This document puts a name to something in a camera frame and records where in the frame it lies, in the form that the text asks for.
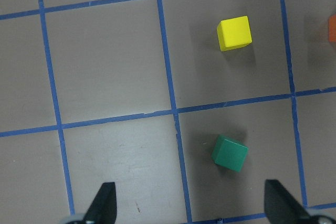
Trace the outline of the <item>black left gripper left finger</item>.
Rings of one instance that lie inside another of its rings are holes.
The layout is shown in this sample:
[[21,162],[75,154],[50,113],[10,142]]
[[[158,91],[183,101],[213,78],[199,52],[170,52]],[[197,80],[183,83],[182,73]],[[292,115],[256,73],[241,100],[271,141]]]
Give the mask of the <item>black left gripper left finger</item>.
[[103,183],[87,210],[83,223],[110,223],[117,219],[117,196],[114,182]]

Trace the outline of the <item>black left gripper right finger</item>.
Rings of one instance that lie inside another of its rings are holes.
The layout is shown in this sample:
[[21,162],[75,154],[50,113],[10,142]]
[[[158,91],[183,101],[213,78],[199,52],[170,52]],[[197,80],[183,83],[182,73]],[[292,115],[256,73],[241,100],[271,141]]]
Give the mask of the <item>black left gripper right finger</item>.
[[310,223],[311,216],[279,180],[264,184],[264,212],[270,223]]

